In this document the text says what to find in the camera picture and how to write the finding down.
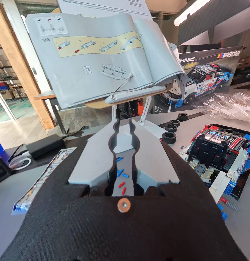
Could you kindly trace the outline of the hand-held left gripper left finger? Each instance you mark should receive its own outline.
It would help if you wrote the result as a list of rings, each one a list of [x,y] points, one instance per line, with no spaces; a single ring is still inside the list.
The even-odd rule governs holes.
[[[115,119],[90,137],[74,167],[69,184],[85,184],[90,187],[107,181],[116,167],[114,148],[120,121]]]

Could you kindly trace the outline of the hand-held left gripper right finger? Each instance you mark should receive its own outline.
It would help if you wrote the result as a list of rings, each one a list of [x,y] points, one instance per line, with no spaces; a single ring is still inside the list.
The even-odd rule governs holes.
[[[166,143],[133,119],[129,128],[135,150],[131,173],[134,193],[144,193],[151,186],[179,184],[177,173],[163,147]]]

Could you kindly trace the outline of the pile of blue pins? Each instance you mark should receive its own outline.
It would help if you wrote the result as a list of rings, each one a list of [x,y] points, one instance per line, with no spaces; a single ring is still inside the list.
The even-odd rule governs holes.
[[[119,156],[116,160],[116,164],[117,164],[117,178],[119,178],[122,174],[124,174],[124,170],[125,167],[124,165],[124,157],[123,156]]]

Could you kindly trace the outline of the white brick beam assembly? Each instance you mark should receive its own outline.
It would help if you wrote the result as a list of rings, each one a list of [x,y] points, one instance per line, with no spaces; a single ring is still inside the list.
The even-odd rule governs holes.
[[[225,189],[227,188],[230,181],[237,183],[238,178],[240,177],[240,171],[229,170],[228,172],[219,171],[217,177],[212,182],[212,185],[209,188],[209,191],[217,204]]]

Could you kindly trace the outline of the building instruction booklet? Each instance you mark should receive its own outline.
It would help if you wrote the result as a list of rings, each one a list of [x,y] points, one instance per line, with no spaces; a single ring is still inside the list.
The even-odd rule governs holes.
[[[26,24],[62,108],[101,98],[122,103],[169,90],[174,80],[185,92],[187,74],[152,20],[42,13]]]

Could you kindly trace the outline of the white book stand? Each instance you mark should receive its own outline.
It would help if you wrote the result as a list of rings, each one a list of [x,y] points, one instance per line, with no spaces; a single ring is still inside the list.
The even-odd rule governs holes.
[[[150,104],[152,98],[154,97],[154,93],[150,93],[150,96],[146,98],[146,102],[144,105],[143,113],[139,119],[139,124],[143,126],[146,130],[148,130],[152,135],[161,139],[162,134],[165,133],[165,130],[161,127],[158,127],[154,123],[146,120],[147,112],[150,108]],[[120,132],[117,135],[117,146],[114,149],[115,153],[122,153],[128,151],[133,148],[131,145],[132,135],[130,134],[129,124],[120,126]]]

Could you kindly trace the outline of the shiny sticker sheet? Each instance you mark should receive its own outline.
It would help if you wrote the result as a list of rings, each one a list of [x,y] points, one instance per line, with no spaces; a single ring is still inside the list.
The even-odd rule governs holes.
[[[12,216],[26,214],[46,179],[77,147],[61,149],[33,186],[13,205]]]

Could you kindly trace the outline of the black power adapter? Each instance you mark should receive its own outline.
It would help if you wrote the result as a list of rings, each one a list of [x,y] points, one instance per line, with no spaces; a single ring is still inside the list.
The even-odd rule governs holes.
[[[64,146],[64,140],[61,136],[53,134],[40,139],[36,142],[26,145],[26,149],[33,159],[36,159],[58,147]]]

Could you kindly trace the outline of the brick race car model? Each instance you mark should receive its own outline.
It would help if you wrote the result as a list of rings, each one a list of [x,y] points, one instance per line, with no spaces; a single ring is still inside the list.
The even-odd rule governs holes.
[[[237,183],[230,181],[223,193],[240,199],[250,174],[250,132],[218,124],[205,125],[179,155],[208,189],[219,171],[240,171]]]

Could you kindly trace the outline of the red and grey toy part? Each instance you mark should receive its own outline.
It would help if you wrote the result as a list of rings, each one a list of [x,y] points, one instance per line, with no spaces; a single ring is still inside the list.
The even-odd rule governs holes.
[[[239,211],[233,204],[231,204],[228,200],[226,200],[225,198],[221,197],[218,201],[218,203],[224,203],[225,205],[231,207],[232,209],[234,209],[235,211]]]

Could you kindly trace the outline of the wooden table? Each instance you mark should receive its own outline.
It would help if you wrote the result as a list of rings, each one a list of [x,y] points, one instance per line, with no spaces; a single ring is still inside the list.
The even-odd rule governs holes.
[[[55,118],[57,120],[58,126],[62,132],[63,135],[68,134],[68,128],[64,127],[62,119],[59,115],[59,110],[56,108],[56,106],[59,106],[58,100],[56,98],[56,95],[53,90],[45,91],[38,96],[34,97],[34,100],[47,100],[49,99],[49,102],[52,106],[53,113],[55,115]]]

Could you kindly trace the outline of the clear plastic bags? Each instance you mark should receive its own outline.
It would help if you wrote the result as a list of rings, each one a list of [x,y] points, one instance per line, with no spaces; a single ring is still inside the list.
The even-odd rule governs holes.
[[[233,95],[218,93],[202,105],[192,105],[213,118],[238,119],[250,122],[250,96],[246,93]]]

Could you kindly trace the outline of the wooden pillar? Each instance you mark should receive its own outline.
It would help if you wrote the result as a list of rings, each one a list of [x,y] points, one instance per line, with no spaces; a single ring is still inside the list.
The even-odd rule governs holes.
[[[45,130],[55,128],[55,122],[45,101],[34,99],[35,96],[39,95],[39,86],[1,3],[0,44],[22,84],[22,87],[25,90],[43,128]]]

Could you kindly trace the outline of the ceiling light strip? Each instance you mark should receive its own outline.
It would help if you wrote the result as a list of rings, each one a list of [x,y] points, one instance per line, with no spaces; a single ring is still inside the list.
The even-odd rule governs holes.
[[[176,15],[174,20],[174,25],[179,26],[183,23],[189,16],[193,15],[204,5],[206,5],[210,0],[196,0],[189,1],[187,5]]]

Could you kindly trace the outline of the printed paper sheet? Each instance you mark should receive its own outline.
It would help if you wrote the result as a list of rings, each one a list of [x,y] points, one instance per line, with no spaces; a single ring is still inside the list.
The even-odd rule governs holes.
[[[129,14],[133,20],[148,19],[151,13],[144,0],[57,0],[62,13],[84,17],[103,18]]]

